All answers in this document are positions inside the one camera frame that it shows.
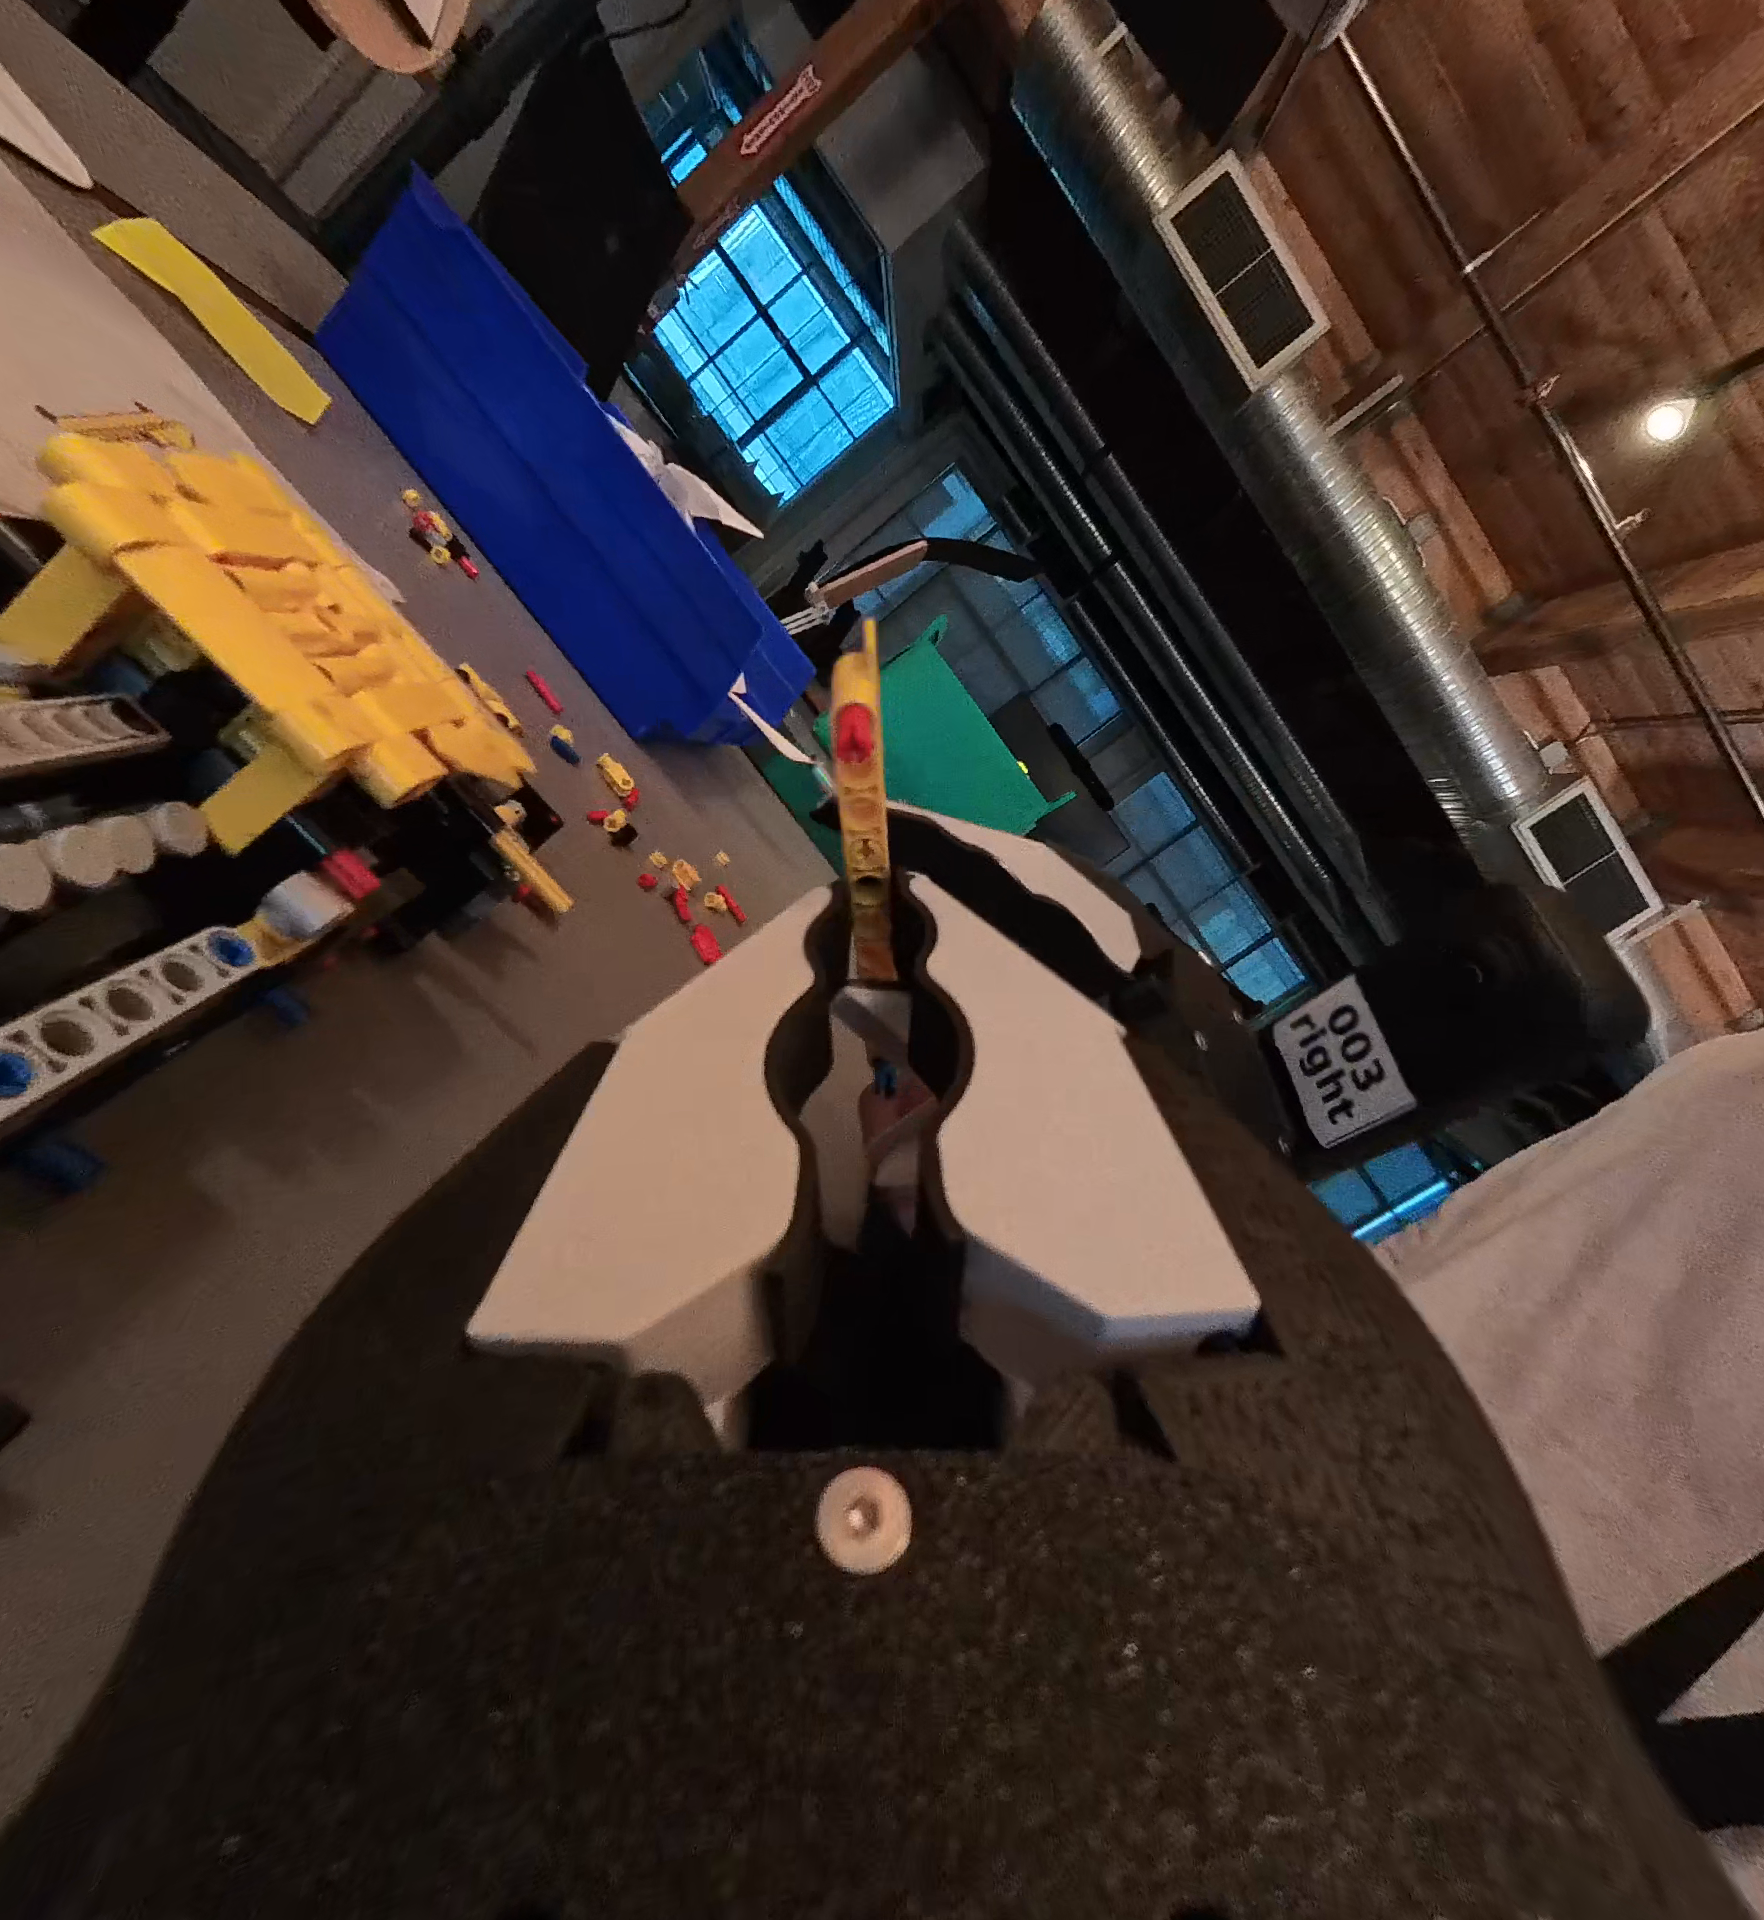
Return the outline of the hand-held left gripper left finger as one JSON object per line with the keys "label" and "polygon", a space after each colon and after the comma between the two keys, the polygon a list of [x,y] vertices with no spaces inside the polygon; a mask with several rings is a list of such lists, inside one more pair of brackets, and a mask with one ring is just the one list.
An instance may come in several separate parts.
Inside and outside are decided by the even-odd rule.
{"label": "hand-held left gripper left finger", "polygon": [[467,1342],[676,1375],[726,1450],[776,1363],[782,1237],[857,1240],[865,1053],[818,1002],[810,885],[718,968],[618,1026],[573,1134],[491,1265]]}

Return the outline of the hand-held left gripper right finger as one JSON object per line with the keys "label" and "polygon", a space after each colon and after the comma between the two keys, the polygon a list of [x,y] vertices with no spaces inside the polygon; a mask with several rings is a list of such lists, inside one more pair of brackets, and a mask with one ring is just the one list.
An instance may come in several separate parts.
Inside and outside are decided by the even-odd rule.
{"label": "hand-held left gripper right finger", "polygon": [[913,873],[917,984],[959,1032],[933,1210],[959,1237],[959,1340],[1003,1429],[1058,1380],[1245,1340],[1259,1289],[1142,1087],[1122,1017]]}

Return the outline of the yellow beam assembly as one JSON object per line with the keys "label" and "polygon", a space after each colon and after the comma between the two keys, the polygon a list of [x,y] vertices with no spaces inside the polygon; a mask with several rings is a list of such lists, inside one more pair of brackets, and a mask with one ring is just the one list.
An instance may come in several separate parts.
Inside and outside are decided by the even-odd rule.
{"label": "yellow beam assembly", "polygon": [[827,764],[844,836],[844,897],[850,897],[850,976],[896,984],[890,928],[890,797],[886,797],[886,719],[879,719],[879,625],[864,621],[857,650],[830,659],[827,678]]}

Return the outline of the yellow toy car model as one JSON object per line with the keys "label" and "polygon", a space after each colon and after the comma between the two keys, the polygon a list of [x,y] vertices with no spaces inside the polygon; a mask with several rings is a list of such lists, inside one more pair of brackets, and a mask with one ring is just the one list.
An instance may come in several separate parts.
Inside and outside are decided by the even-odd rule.
{"label": "yellow toy car model", "polygon": [[59,432],[0,515],[0,1160],[339,935],[555,924],[555,812],[267,465]]}

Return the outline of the grey desk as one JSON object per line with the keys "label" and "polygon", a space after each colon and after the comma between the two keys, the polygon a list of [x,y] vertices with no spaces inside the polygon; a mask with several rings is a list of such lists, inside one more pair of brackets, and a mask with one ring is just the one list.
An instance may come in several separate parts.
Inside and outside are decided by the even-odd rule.
{"label": "grey desk", "polygon": [[[332,270],[220,171],[139,183],[96,208],[18,159],[73,249],[226,396],[254,447],[406,596],[447,659],[473,659],[543,726],[543,674],[582,734],[608,715],[501,588],[455,579],[396,526],[411,470],[311,348]],[[94,239],[163,217],[332,396],[289,419],[154,283]],[[105,1183],[44,1194],[0,1170],[0,1384],[26,1429],[0,1456],[0,1825],[116,1668],[150,1575],[290,1325],[368,1240],[459,1169],[587,1041],[618,1032],[696,976],[618,855],[582,836],[582,782],[541,751],[571,812],[551,873],[573,916],[551,928],[491,908],[459,935],[377,962],[349,946],[300,976],[311,1025],[235,1011],[187,1053],[80,1116]]]}

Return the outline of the scatter of small bricks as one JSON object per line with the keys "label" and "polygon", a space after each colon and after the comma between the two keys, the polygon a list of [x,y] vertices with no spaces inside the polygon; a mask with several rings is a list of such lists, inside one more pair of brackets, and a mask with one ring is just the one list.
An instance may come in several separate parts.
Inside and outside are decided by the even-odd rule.
{"label": "scatter of small bricks", "polygon": [[[400,509],[406,509],[406,542],[436,564],[436,570],[459,570],[467,579],[476,579],[476,559],[473,543],[459,542],[459,526],[417,496],[417,490],[400,490]],[[513,734],[520,742],[520,715],[473,667],[459,659],[455,667],[459,681],[473,692],[473,702]],[[555,692],[526,667],[520,674],[526,693],[543,705],[551,727],[543,727],[543,749],[563,757],[563,764],[582,764],[582,742],[571,727],[571,705],[555,702]],[[589,757],[599,782],[608,786],[608,807],[589,807],[587,812],[587,828],[599,828],[612,851],[630,851],[635,844],[635,782],[618,757]],[[526,855],[513,855],[501,851],[501,863],[513,867],[517,881],[517,900],[535,900],[541,916],[543,908],[571,908],[563,897],[551,900],[551,885],[535,881],[535,863]],[[701,885],[701,873],[690,863],[670,863],[667,851],[649,851],[641,855],[641,873],[635,873],[635,890],[662,897],[696,962],[701,968],[718,968],[726,946],[718,935],[704,928],[701,916],[728,916],[733,924],[747,924],[742,900],[728,897],[728,885]]]}

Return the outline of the white vent grille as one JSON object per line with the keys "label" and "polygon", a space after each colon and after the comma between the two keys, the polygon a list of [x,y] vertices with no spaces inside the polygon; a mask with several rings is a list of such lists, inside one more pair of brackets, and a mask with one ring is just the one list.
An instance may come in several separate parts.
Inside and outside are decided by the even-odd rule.
{"label": "white vent grille", "polygon": [[1156,208],[1156,235],[1245,388],[1266,388],[1328,339],[1328,304],[1283,239],[1238,154],[1218,154],[1172,190]]}
{"label": "white vent grille", "polygon": [[1553,797],[1518,816],[1518,844],[1527,867],[1567,897],[1567,908],[1608,943],[1635,935],[1668,916],[1653,881],[1642,873],[1630,836],[1619,831],[1602,793],[1565,782]]}

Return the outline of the person's white shirt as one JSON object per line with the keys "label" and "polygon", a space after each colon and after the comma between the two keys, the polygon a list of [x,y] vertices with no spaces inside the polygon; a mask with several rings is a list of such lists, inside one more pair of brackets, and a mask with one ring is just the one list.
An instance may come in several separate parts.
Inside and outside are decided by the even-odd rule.
{"label": "person's white shirt", "polygon": [[1377,1240],[1505,1441],[1591,1657],[1764,1911],[1764,1026]]}

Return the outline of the crumpled white paper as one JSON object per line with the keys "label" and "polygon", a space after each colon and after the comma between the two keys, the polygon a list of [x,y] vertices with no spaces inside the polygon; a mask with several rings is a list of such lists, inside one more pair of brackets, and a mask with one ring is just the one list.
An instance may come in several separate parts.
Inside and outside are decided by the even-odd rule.
{"label": "crumpled white paper", "polygon": [[[761,526],[728,497],[718,496],[701,470],[667,457],[641,432],[630,432],[630,419],[601,400],[608,425],[618,432],[618,443],[630,447],[630,457],[653,474],[653,490],[676,506],[676,515],[696,525],[718,525],[728,535],[761,542]],[[810,764],[818,782],[827,782],[820,757],[805,751],[786,727],[776,727],[747,692],[747,674],[733,674],[728,681],[728,705],[776,749],[776,757],[786,764]]]}

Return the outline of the paned window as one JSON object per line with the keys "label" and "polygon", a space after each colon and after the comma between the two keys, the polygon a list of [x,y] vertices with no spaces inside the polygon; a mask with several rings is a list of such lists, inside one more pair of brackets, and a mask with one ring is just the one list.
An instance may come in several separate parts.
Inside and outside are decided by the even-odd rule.
{"label": "paned window", "polygon": [[896,419],[886,298],[793,175],[690,265],[649,334],[776,506]]}

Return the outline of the blue storage bin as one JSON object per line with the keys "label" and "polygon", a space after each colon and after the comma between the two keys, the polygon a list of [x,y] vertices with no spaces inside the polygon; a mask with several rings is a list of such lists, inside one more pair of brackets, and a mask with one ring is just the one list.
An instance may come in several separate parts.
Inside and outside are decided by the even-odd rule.
{"label": "blue storage bin", "polygon": [[747,749],[810,681],[710,526],[587,388],[582,348],[424,171],[317,329],[321,363],[635,742]]}

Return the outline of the yellow paper sheet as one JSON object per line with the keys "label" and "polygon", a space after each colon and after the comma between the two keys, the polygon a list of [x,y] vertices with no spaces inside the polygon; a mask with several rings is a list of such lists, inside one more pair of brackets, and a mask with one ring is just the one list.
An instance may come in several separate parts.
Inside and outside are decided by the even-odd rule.
{"label": "yellow paper sheet", "polygon": [[317,371],[254,318],[226,277],[187,255],[163,217],[108,217],[94,232],[105,255],[154,283],[186,318],[262,388],[289,419],[321,425],[332,396]]}

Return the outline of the open instruction booklet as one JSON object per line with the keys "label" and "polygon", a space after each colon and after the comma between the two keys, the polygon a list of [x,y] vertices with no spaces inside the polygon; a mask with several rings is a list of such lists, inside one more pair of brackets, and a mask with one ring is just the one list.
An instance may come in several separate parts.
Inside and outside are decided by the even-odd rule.
{"label": "open instruction booklet", "polygon": [[0,509],[38,506],[32,456],[59,432],[51,419],[129,408],[187,425],[198,447],[254,456],[220,388],[0,154]]}

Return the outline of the silver ventilation duct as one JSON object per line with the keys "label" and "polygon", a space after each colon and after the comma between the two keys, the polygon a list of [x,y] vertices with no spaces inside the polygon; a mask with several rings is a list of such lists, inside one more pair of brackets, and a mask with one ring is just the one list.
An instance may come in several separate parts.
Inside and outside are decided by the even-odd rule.
{"label": "silver ventilation duct", "polygon": [[1297,365],[1245,388],[1156,235],[1156,208],[1218,159],[1113,3],[1034,3],[1010,117],[1064,183],[1128,304],[1283,542],[1433,807],[1490,881],[1531,881],[1518,816],[1565,786],[1469,652],[1408,525],[1328,432]]}

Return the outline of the wooden post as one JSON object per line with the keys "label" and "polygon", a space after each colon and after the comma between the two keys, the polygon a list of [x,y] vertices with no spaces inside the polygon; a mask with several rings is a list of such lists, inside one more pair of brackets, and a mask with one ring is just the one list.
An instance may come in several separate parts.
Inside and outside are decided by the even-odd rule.
{"label": "wooden post", "polygon": [[690,249],[704,255],[953,0],[857,0],[805,58],[676,175]]}

